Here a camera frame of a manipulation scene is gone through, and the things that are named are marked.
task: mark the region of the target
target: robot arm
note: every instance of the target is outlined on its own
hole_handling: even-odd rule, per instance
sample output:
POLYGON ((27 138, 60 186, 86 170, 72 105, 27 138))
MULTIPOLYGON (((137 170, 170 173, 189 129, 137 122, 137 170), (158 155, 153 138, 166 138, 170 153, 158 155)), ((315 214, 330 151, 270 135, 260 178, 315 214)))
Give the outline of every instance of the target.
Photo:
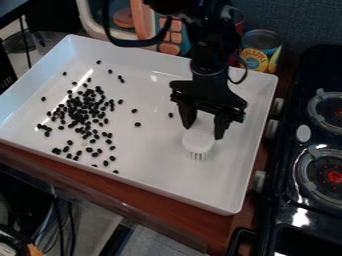
MULTIPOLYGON (((148 40, 121 40, 113 38, 109 30, 109 1, 104 1, 103 22, 107 37, 118 46, 142 47, 161 42, 171 26, 165 27, 148 40)), ((222 139, 233 121, 243 122, 247 102, 227 86, 228 59, 239 47, 240 37, 235 31, 232 15, 236 11, 229 0, 144 0, 156 12, 178 16, 187 26, 192 42, 190 69, 192 81, 172 81, 171 101, 177 103, 183 126, 189 129, 197 111, 215 116, 215 138, 222 139)))

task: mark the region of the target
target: burner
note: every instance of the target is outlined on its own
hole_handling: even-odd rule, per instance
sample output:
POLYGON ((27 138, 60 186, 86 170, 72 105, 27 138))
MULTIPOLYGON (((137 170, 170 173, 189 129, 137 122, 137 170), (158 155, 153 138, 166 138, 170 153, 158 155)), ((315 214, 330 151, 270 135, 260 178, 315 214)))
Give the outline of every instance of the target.
POLYGON ((309 116, 320 127, 342 135, 342 93, 317 90, 307 107, 309 116))
POLYGON ((297 159, 294 171, 306 194, 342 210, 342 151, 310 146, 297 159))

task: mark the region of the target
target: can label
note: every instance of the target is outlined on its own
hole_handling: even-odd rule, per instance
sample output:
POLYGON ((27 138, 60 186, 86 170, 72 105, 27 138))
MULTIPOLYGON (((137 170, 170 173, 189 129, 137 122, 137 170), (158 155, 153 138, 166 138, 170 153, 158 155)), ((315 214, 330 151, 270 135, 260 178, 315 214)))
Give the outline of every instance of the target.
POLYGON ((281 47, 264 51, 246 48, 240 55, 246 61, 249 69, 265 73, 275 73, 280 52, 281 47))

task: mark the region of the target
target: white brush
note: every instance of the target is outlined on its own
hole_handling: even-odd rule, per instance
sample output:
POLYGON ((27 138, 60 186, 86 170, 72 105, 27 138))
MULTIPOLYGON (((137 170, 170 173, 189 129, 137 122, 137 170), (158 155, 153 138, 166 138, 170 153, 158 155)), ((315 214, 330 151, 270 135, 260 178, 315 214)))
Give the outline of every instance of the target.
POLYGON ((206 160, 215 143, 213 130, 197 119, 191 128, 186 130, 182 143, 190 158, 206 160))

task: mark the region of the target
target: orange object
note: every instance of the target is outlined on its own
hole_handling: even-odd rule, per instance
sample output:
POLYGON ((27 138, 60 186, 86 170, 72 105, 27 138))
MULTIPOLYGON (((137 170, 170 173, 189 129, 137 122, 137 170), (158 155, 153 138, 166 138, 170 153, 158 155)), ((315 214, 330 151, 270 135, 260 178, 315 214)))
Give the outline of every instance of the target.
POLYGON ((182 42, 182 34, 181 33, 172 33, 171 41, 175 44, 180 44, 182 42))
POLYGON ((134 28, 132 11, 129 8, 117 11, 114 14, 113 21, 121 28, 134 28))
POLYGON ((165 19, 165 18, 160 18, 160 20, 159 20, 159 26, 160 26, 161 28, 163 28, 164 25, 165 25, 165 22, 166 22, 166 19, 165 19))
POLYGON ((162 43, 159 46, 159 50, 162 53, 167 53, 171 55, 178 55, 178 53, 180 52, 180 48, 178 45, 168 43, 162 43))
POLYGON ((166 36, 165 36, 165 38, 164 38, 164 41, 170 41, 170 38, 171 38, 171 33, 170 32, 167 32, 166 33, 166 36))
POLYGON ((153 11, 142 0, 131 0, 135 33, 140 40, 151 37, 153 30, 153 11))
POLYGON ((171 29, 176 32, 180 32, 182 30, 182 22, 180 20, 173 20, 171 24, 171 29))

